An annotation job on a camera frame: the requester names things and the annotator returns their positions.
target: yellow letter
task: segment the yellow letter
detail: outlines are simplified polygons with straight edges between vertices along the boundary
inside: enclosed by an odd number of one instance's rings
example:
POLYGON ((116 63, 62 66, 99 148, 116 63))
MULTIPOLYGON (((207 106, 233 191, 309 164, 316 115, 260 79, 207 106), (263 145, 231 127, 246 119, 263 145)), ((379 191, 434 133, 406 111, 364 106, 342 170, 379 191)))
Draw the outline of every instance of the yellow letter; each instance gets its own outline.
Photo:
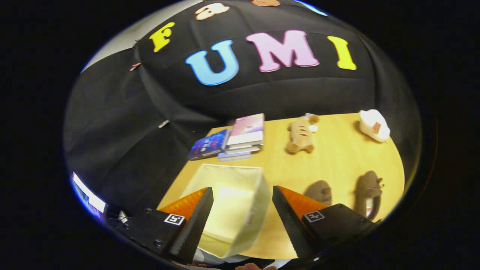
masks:
POLYGON ((230 9, 229 7, 224 6, 222 3, 213 3, 197 10, 195 12, 195 14, 197 14, 196 19, 199 21, 204 20, 206 18, 212 17, 215 14, 224 13, 229 9, 230 9))
POLYGON ((356 70, 357 65, 352 61, 352 56, 348 51, 347 44, 348 42, 339 37, 327 37, 333 45, 335 45, 336 52, 338 54, 338 62, 336 63, 339 68, 356 70))
POLYGON ((168 23, 166 26, 160 28, 158 31, 153 33, 153 35, 150 36, 150 39, 153 41, 153 45, 155 48, 153 49, 154 52, 158 52, 161 48, 163 48, 166 44, 170 42, 170 39, 166 39, 166 37, 169 37, 172 34, 172 30, 169 28, 174 26, 175 23, 168 23))

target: brown mouse plush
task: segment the brown mouse plush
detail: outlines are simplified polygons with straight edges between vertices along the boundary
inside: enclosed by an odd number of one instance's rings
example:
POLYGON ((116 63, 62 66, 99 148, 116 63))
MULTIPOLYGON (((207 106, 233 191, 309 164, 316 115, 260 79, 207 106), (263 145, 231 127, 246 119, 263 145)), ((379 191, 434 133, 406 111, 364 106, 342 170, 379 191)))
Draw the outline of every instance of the brown mouse plush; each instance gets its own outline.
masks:
POLYGON ((288 153, 295 154, 303 149, 309 153, 313 151, 312 133, 308 127, 316 122, 318 122, 317 115, 313 115, 309 119, 302 116, 288 125, 290 131, 290 142, 287 144, 288 153))
POLYGON ((327 182, 320 180, 311 184, 304 193, 305 196, 332 206, 332 190, 327 182))
POLYGON ((380 182, 382 178, 378 178, 374 171, 368 171, 361 176, 357 182, 355 191, 355 212, 364 216, 369 220, 373 220, 380 209, 380 195, 382 194, 380 182), (367 215, 367 199, 373 198, 373 206, 369 215, 367 215))

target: letter m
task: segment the letter m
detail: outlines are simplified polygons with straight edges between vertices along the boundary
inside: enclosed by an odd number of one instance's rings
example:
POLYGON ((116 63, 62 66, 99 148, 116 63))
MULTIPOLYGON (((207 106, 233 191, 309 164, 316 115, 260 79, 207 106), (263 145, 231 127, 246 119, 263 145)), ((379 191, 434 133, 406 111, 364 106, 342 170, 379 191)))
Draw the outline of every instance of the letter m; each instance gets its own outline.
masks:
POLYGON ((286 67, 292 66, 293 53, 295 53, 294 63, 296 66, 311 67, 319 64, 308 45, 306 36, 307 34, 303 31, 288 30, 285 32, 283 43, 267 33, 252 34, 246 39, 257 47, 262 60, 260 71, 272 72, 280 69, 280 64, 274 61, 273 55, 286 67))

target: blue letter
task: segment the blue letter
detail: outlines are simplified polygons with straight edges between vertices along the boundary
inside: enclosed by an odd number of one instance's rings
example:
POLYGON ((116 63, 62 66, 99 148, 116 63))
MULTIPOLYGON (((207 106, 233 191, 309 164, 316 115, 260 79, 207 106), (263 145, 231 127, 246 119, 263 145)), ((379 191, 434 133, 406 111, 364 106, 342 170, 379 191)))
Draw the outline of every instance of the blue letter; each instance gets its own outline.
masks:
POLYGON ((212 46, 212 50, 218 51, 225 64, 225 69, 220 73, 214 73, 212 69, 210 69, 210 65, 205 59, 205 55, 207 55, 205 50, 194 53, 187 58, 185 62, 192 66, 193 73, 195 73, 195 76, 197 76, 197 79, 202 84, 216 86, 237 75, 237 72, 239 71, 239 63, 230 47, 232 43, 233 41, 231 40, 224 40, 212 46))
POLYGON ((295 2, 298 2, 298 3, 306 6, 309 10, 311 10, 311 11, 313 11, 313 12, 315 12, 315 13, 318 13, 318 14, 323 15, 323 16, 327 16, 326 13, 321 12, 321 11, 318 10, 316 7, 314 7, 314 6, 310 5, 310 4, 304 3, 304 2, 302 2, 302 1, 297 1, 297 0, 295 0, 295 2))

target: screw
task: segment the screw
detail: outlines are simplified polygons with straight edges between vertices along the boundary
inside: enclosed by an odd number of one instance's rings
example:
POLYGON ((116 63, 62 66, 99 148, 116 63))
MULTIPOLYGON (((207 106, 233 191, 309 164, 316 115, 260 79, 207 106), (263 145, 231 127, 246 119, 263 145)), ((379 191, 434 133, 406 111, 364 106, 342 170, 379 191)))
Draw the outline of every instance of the screw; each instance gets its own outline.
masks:
POLYGON ((153 241, 153 243, 155 244, 156 247, 160 248, 161 246, 163 246, 163 243, 162 241, 158 240, 158 239, 155 239, 153 241))

